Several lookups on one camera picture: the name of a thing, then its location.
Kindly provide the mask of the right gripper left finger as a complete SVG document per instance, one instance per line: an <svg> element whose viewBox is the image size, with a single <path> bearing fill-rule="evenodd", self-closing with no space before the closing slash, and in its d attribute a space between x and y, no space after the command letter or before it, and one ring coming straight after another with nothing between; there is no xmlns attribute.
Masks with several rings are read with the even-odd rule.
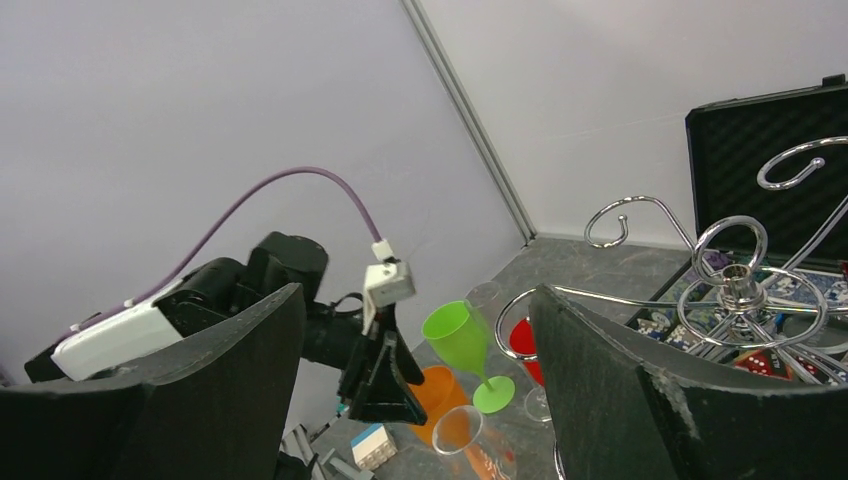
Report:
<svg viewBox="0 0 848 480"><path fill-rule="evenodd" d="M92 378L1 392L5 479L271 479L306 321L289 284Z"/></svg>

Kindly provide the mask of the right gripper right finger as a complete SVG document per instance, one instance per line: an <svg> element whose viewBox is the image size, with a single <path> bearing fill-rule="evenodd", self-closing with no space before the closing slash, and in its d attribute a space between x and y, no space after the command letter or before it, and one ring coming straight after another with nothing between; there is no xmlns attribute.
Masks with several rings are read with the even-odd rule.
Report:
<svg viewBox="0 0 848 480"><path fill-rule="evenodd" d="M843 479L847 389L719 365L550 285L530 321L570 479Z"/></svg>

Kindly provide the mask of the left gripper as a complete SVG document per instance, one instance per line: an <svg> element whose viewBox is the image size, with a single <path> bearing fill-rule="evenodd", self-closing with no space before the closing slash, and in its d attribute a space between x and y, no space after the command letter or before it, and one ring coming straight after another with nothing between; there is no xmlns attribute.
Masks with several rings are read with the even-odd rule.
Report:
<svg viewBox="0 0 848 480"><path fill-rule="evenodd" d="M409 385L425 378L397 324L396 305L378 311L341 377L338 394L352 420L424 425L428 415Z"/></svg>

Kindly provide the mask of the orange wine glass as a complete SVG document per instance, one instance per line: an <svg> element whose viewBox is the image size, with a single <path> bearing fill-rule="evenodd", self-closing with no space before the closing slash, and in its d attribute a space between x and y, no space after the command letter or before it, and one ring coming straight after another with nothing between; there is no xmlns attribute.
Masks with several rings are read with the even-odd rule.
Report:
<svg viewBox="0 0 848 480"><path fill-rule="evenodd" d="M453 371L443 365L426 367L422 370L424 382L409 387L425 413L424 425L409 425L408 428L428 448L432 447L432 435L437 422L455 407L470 405L471 401Z"/></svg>

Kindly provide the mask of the green wine glass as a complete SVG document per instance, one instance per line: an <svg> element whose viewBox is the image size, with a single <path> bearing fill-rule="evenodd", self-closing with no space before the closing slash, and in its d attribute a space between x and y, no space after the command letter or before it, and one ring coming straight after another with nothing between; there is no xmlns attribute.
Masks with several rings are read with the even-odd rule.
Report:
<svg viewBox="0 0 848 480"><path fill-rule="evenodd" d="M516 391L515 383L508 376L486 373L488 334L472 318L464 301L438 307L423 322L421 333L446 365L479 379L472 395L474 407L484 414L492 414L511 403Z"/></svg>

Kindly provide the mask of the red wine glass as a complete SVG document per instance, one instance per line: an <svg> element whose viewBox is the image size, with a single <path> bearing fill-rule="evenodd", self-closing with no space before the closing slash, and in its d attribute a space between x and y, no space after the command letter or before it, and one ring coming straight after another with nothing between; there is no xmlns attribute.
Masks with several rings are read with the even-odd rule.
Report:
<svg viewBox="0 0 848 480"><path fill-rule="evenodd" d="M513 327L509 335L509 346L516 353L536 354L532 327L528 317L523 318ZM544 378L538 361L523 361L522 365L537 385L544 386Z"/></svg>

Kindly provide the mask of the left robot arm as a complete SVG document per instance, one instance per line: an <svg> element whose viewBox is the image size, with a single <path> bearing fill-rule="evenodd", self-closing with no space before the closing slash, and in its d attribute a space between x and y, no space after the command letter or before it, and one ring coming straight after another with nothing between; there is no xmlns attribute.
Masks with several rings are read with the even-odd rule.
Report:
<svg viewBox="0 0 848 480"><path fill-rule="evenodd" d="M366 269L356 310L317 301L329 256L319 243L280 232L268 234L246 263L211 260L170 280L145 300L96 314L72 327L24 364L29 379L82 380L161 350L229 319L288 285L302 288L306 321L302 359L340 372L337 394L361 422L422 425L428 415L411 389L424 382L396 321L396 305L415 294L409 266L389 242L372 245L376 264Z"/></svg>

